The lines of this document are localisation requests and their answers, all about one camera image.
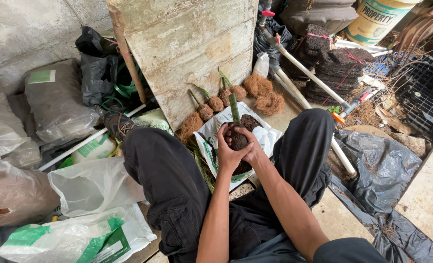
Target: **plastic container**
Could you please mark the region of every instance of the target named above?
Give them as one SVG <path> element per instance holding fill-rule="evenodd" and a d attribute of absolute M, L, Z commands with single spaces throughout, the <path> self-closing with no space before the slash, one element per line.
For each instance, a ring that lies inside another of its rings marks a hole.
<path fill-rule="evenodd" d="M 346 36 L 361 45 L 376 45 L 422 0 L 363 0 L 359 15 L 346 27 Z"/>
<path fill-rule="evenodd" d="M 103 144 L 100 144 L 102 138 L 103 136 L 98 136 L 93 141 L 73 152 L 71 155 L 73 158 L 72 164 L 108 157 L 116 149 L 116 141 L 108 137 Z"/>

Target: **plastic crate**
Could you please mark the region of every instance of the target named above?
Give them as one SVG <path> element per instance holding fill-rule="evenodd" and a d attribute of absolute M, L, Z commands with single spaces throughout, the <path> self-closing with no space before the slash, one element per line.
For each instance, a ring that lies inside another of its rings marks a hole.
<path fill-rule="evenodd" d="M 411 59 L 400 72 L 406 72 L 398 83 L 398 99 L 407 111 L 407 121 L 426 135 L 433 132 L 433 56 Z"/>

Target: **bucket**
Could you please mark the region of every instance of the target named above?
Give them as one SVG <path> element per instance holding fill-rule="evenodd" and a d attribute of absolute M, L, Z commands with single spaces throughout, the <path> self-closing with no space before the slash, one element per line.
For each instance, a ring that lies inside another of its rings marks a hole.
<path fill-rule="evenodd" d="M 373 46 L 422 0 L 363 0 L 358 17 L 346 27 L 346 37 L 361 45 Z"/>

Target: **concrete floor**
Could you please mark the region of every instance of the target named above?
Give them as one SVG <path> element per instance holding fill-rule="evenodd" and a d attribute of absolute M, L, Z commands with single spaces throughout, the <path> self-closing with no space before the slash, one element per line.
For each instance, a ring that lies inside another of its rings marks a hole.
<path fill-rule="evenodd" d="M 262 114 L 259 110 L 254 107 L 255 99 L 252 97 L 245 98 L 243 100 L 256 114 L 258 114 L 264 121 L 266 121 L 272 128 L 284 132 L 289 125 L 291 119 L 298 116 L 302 111 L 301 106 L 293 99 L 283 87 L 279 85 L 275 87 L 275 90 L 281 93 L 286 101 L 284 109 L 273 116 L 267 116 Z M 314 108 L 321 108 L 321 106 L 313 105 Z M 256 187 L 260 185 L 260 181 L 257 175 L 253 175 L 249 178 Z M 230 200 L 242 196 L 253 190 L 250 183 L 243 183 L 238 186 L 230 194 Z M 144 216 L 146 215 L 147 208 L 141 206 Z M 351 212 L 336 198 L 336 196 L 329 190 L 325 190 L 324 197 L 321 202 L 313 208 L 313 213 L 316 216 L 322 230 L 325 232 L 329 239 L 339 239 L 345 237 L 362 237 L 367 239 L 369 242 L 373 241 L 373 236 L 362 226 L 362 224 L 354 217 Z M 132 255 L 131 258 L 126 260 L 126 263 L 168 263 L 168 259 L 161 252 L 158 251 L 158 243 L 160 238 L 154 240 L 142 251 Z"/>

